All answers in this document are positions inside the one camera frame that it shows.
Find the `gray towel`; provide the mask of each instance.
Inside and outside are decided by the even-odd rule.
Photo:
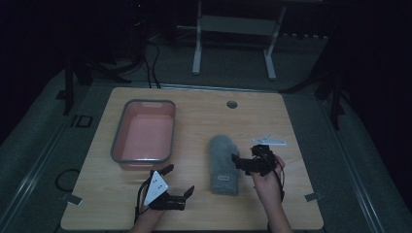
[[[219,135],[210,141],[210,172],[213,193],[236,196],[239,172],[231,160],[232,154],[239,155],[237,147],[225,135]]]

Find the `human arm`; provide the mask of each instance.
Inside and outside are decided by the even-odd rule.
[[[136,222],[131,228],[130,233],[149,233],[152,232],[160,221],[165,211],[152,210],[150,207],[142,208]]]
[[[276,156],[279,165],[276,167],[276,173],[280,177],[285,162],[279,156]],[[252,173],[255,183],[257,196],[266,212],[269,226],[272,233],[292,232],[291,225],[286,217],[282,207],[280,183],[273,172],[262,177],[259,173]]]

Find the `wooden table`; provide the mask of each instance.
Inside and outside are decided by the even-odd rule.
[[[287,142],[271,146],[285,162],[284,209],[293,229],[320,229],[323,219],[313,193],[291,121],[281,95],[220,90],[115,88],[101,118],[73,195],[81,205],[69,204],[61,221],[66,230],[127,230],[133,225],[136,196],[147,171],[123,171],[110,150],[124,104],[131,99],[168,99],[176,104],[171,163],[165,176],[168,192],[194,193],[184,211],[167,211],[156,230],[263,230],[267,219],[251,177],[242,172],[239,195],[216,195],[210,189],[208,143],[227,135],[240,156],[251,157],[252,139],[271,135]],[[236,101],[230,109],[227,101]]]

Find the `robotic hand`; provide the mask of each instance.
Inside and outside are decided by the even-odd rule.
[[[189,188],[183,196],[174,196],[167,193],[168,185],[162,178],[169,172],[173,171],[174,165],[171,164],[162,170],[151,171],[151,176],[142,183],[137,196],[137,206],[135,210],[136,222],[140,213],[140,195],[144,187],[146,188],[145,206],[149,206],[152,210],[179,210],[185,209],[186,200],[191,197],[194,191],[194,185]]]
[[[232,161],[235,163],[236,168],[245,171],[245,174],[247,176],[250,176],[251,172],[255,172],[264,177],[268,173],[273,172],[278,180],[283,200],[285,196],[285,191],[283,190],[285,183],[285,173],[283,167],[277,160],[276,155],[272,152],[272,150],[270,150],[270,147],[268,145],[255,145],[251,148],[251,150],[253,157],[252,159],[240,158],[236,154],[232,155]],[[278,173],[275,171],[278,165],[281,166],[282,169],[282,181]]]

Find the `metal stand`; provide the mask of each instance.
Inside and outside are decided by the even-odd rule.
[[[279,29],[285,15],[286,7],[282,8],[282,11],[279,14],[277,20],[267,20],[241,17],[207,16],[202,14],[202,0],[198,0],[197,3],[196,48],[194,51],[193,68],[191,70],[194,75],[200,74],[200,61],[202,56],[202,31],[216,31],[270,36],[270,45],[263,51],[263,55],[269,80],[276,79],[275,68],[273,66],[271,55],[275,47],[276,39],[279,36]]]

